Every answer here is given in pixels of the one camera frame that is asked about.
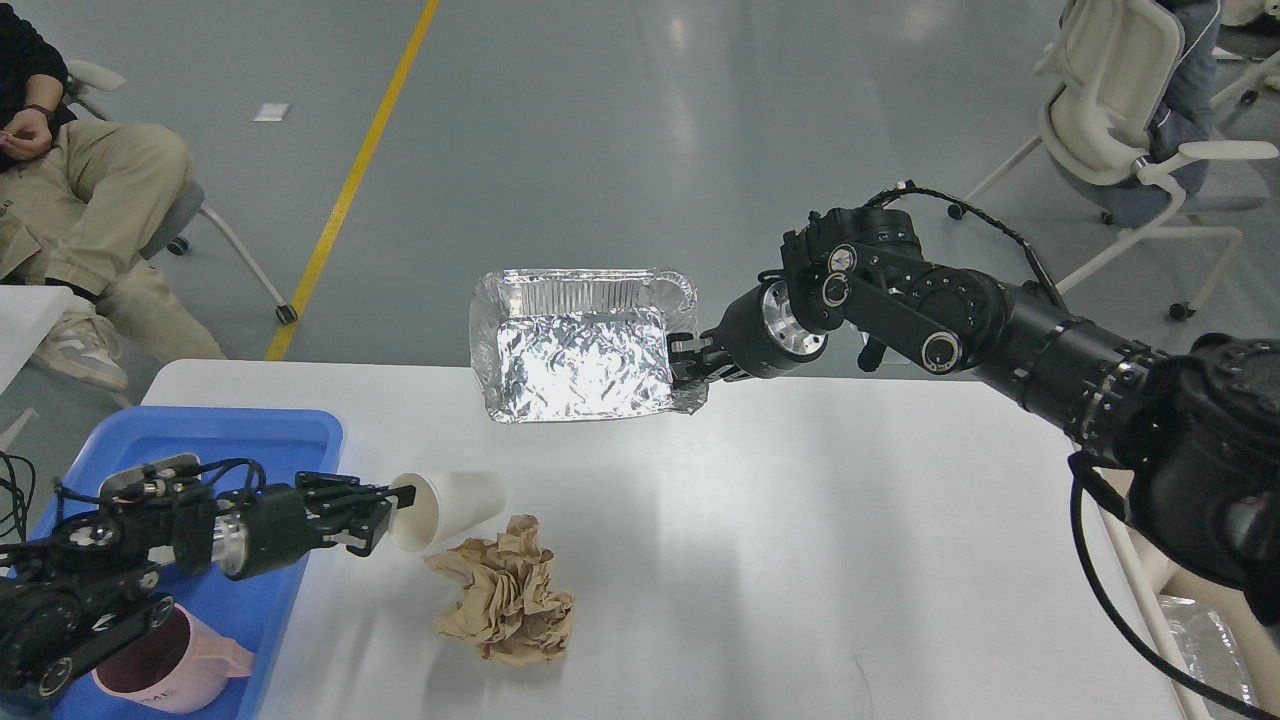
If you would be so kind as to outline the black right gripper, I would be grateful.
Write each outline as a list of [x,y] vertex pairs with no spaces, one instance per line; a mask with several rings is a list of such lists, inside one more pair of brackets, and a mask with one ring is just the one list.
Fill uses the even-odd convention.
[[713,334],[666,336],[675,389],[717,380],[772,379],[826,351],[826,337],[794,315],[785,281],[759,284],[735,300]]

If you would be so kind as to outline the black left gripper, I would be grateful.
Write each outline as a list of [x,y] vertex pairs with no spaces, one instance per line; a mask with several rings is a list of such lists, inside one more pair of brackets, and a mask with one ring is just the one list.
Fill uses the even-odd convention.
[[[319,471],[296,473],[294,487],[218,496],[211,561],[227,578],[239,582],[287,568],[319,547],[343,546],[367,557],[387,533],[394,506],[407,509],[416,500],[412,486],[370,486],[357,477]],[[394,506],[378,505],[384,500]],[[340,511],[316,516],[312,527],[306,507]]]

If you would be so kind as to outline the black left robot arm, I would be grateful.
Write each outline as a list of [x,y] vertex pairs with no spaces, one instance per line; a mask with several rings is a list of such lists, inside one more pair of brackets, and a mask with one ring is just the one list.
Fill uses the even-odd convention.
[[252,459],[192,454],[119,471],[96,496],[55,495],[88,510],[3,546],[3,706],[17,715],[46,707],[173,615],[154,550],[170,550],[187,575],[218,568],[242,582],[338,544],[366,557],[417,498],[412,486],[320,471],[271,484]]

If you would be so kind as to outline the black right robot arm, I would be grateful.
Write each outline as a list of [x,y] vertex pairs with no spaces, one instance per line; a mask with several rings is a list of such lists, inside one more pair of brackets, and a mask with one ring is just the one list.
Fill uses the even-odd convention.
[[893,350],[933,375],[973,372],[1075,443],[1071,534],[1091,589],[1129,644],[1171,682],[1249,719],[1267,712],[1174,667],[1123,620],[1082,529],[1096,505],[1178,566],[1240,591],[1277,638],[1277,341],[1201,336],[1170,355],[1069,311],[1030,243],[1021,286],[924,259],[906,181],[858,208],[812,211],[783,236],[782,265],[700,334],[667,337],[677,389],[771,379],[817,360],[844,325],[858,364]]

